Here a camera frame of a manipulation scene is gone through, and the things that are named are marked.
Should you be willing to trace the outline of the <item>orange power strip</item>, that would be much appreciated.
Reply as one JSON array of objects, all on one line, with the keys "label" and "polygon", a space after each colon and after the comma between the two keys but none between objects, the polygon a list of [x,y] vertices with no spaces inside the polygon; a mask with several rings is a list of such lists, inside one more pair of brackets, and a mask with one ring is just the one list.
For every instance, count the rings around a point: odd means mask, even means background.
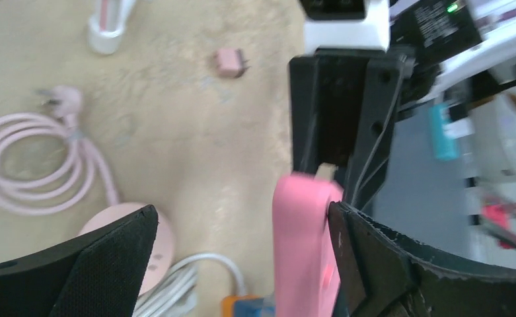
[{"label": "orange power strip", "polygon": [[246,295],[246,296],[227,296],[221,301],[221,316],[222,317],[234,317],[233,316],[233,304],[235,301],[239,299],[247,299],[247,298],[259,298],[254,295]]}]

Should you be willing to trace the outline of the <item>pink triangular power strip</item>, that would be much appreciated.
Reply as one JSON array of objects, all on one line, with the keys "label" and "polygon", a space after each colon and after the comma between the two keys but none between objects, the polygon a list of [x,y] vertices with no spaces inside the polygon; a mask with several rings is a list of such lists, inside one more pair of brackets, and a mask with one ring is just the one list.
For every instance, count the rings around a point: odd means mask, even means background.
[{"label": "pink triangular power strip", "polygon": [[328,226],[330,203],[342,198],[339,185],[292,173],[276,185],[272,200],[276,316],[328,317],[340,275]]}]

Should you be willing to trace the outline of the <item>light pink small plug adapter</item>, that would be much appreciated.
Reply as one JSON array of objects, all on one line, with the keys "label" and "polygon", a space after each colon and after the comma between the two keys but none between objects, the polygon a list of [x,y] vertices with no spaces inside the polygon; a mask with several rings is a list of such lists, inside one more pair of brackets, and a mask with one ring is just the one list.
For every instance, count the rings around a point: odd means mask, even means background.
[{"label": "light pink small plug adapter", "polygon": [[213,58],[220,77],[236,79],[248,70],[247,60],[240,48],[219,48]]}]

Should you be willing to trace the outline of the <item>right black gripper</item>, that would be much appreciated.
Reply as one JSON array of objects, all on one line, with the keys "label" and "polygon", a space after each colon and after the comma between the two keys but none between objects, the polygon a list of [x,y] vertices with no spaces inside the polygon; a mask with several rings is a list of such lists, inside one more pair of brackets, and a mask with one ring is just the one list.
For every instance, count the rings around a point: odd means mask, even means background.
[{"label": "right black gripper", "polygon": [[385,181],[402,85],[414,65],[412,48],[320,48],[293,57],[293,170],[313,175],[334,165],[344,201],[369,204]]}]

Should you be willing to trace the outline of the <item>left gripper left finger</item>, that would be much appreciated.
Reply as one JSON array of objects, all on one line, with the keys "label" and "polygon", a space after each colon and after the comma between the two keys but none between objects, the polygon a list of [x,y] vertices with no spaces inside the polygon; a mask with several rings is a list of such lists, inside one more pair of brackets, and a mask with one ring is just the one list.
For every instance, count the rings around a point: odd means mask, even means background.
[{"label": "left gripper left finger", "polygon": [[0,316],[132,316],[158,213],[152,205],[0,263]]}]

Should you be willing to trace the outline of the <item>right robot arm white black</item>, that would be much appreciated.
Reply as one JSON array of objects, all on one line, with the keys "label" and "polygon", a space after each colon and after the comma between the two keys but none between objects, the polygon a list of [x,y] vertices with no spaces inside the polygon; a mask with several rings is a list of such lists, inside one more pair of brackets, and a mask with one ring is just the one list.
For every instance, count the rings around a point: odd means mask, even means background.
[{"label": "right robot arm white black", "polygon": [[475,18],[469,1],[302,1],[305,52],[288,64],[293,170],[336,167],[344,202],[368,204],[396,122],[415,104],[516,61],[516,3]]}]

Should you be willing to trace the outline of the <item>blue cube socket adapter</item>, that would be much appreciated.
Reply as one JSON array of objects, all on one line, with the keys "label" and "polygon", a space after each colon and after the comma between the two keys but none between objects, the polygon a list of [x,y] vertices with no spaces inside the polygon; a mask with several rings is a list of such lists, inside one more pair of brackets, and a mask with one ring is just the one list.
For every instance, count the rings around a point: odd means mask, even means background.
[{"label": "blue cube socket adapter", "polygon": [[233,304],[234,317],[275,317],[276,306],[270,297],[239,299]]}]

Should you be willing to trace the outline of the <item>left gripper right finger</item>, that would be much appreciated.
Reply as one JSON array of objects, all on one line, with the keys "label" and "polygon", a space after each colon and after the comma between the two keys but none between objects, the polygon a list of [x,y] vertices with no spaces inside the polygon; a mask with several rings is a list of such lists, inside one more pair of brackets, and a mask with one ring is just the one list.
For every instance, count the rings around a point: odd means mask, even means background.
[{"label": "left gripper right finger", "polygon": [[516,316],[516,269],[469,260],[328,208],[340,274],[335,316]]}]

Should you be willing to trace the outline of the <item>pink round power strip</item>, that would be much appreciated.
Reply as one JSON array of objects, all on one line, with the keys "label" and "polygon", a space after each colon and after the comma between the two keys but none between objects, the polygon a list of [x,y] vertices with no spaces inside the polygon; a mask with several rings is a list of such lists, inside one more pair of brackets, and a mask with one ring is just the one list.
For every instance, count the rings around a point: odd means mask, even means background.
[{"label": "pink round power strip", "polygon": [[[140,202],[119,203],[109,206],[89,219],[77,236],[104,227],[145,206],[145,203]],[[174,259],[176,239],[172,226],[158,209],[156,211],[158,216],[157,233],[139,291],[139,297],[154,289],[161,282]]]}]

